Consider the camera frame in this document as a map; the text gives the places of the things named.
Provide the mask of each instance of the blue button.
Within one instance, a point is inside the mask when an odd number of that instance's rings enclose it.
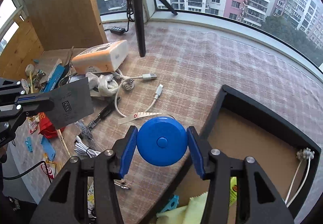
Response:
[[[167,139],[166,139],[166,138],[161,137],[161,138],[157,139],[157,145],[158,145],[160,148],[165,148],[165,147],[167,147],[167,144],[168,144],[168,141],[167,141]]]

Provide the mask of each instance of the gray card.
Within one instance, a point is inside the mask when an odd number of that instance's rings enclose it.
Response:
[[[56,129],[93,113],[87,77],[46,92],[44,96],[54,102],[54,109],[45,114]]]

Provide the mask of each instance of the black logo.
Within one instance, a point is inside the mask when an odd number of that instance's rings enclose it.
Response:
[[[71,106],[69,105],[69,102],[68,101],[63,102],[63,107],[64,107],[64,109],[65,109],[66,112],[69,112],[69,111],[72,110],[71,109]]]

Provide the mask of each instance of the black tripod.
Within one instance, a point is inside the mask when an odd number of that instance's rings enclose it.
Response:
[[[160,2],[162,2],[174,15],[177,15],[177,12],[166,0],[160,0]],[[135,16],[139,55],[143,57],[146,54],[145,30],[143,26],[143,0],[132,0],[132,6],[133,14]]]

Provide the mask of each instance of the blue tape measure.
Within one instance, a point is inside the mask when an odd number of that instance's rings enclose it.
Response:
[[[186,131],[173,118],[152,118],[140,128],[137,148],[142,158],[150,164],[172,165],[182,158],[187,149]]]

